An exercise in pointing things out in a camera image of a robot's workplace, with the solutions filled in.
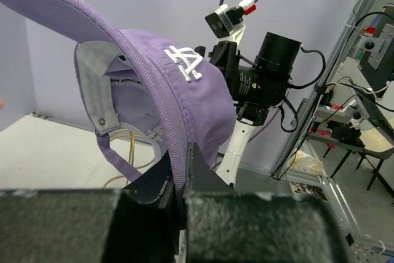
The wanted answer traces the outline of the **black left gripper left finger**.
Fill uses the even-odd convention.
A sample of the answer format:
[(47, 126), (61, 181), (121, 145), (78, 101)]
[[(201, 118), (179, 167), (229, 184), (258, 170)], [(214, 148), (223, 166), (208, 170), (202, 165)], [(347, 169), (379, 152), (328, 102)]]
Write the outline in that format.
[(169, 155), (122, 189), (3, 190), (2, 262), (173, 262)]

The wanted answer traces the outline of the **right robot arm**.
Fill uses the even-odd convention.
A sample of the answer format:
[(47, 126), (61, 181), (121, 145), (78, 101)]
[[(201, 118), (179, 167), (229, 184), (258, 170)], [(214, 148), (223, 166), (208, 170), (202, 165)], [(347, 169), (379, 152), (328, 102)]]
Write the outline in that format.
[(291, 89), (304, 89), (292, 83), (292, 65), (299, 52), (318, 54), (326, 64), (324, 54), (316, 49), (306, 49), (302, 43), (271, 32), (266, 33), (259, 53), (251, 66), (240, 64), (244, 58), (238, 44), (242, 32), (220, 38), (208, 54), (209, 61), (223, 74), (227, 88), (236, 108), (236, 124), (217, 175), (230, 187), (236, 184), (243, 153), (252, 135), (263, 126), (270, 110), (277, 109), (285, 115), (286, 105), (292, 112), (295, 108), (287, 99)]

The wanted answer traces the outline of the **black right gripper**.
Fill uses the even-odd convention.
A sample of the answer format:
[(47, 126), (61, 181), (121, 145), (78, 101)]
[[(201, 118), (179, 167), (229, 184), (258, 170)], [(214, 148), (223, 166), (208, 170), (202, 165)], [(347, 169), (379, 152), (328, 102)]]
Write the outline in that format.
[(220, 41), (207, 54), (209, 63), (217, 67), (225, 78), (229, 93), (236, 102), (243, 99), (238, 94), (239, 89), (239, 60), (237, 44), (233, 41)]

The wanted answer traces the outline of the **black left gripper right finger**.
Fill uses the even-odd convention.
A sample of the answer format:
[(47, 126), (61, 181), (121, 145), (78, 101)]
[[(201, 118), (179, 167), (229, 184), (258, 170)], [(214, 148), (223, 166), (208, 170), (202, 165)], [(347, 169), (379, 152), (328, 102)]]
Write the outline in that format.
[(348, 246), (328, 204), (305, 195), (238, 193), (187, 151), (187, 262), (347, 262)]

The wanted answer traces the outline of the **purple baseball cap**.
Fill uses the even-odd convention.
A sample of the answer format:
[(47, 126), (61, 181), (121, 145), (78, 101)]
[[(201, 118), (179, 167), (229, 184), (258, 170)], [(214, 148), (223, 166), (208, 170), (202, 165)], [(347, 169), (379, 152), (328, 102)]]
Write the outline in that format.
[(152, 144), (155, 161), (171, 160), (175, 192), (183, 195), (188, 144), (207, 165), (236, 123), (220, 70), (189, 47), (142, 30), (120, 30), (83, 0), (1, 0), (16, 13), (76, 43), (81, 99), (105, 159), (130, 181), (141, 173), (110, 147), (128, 129)]

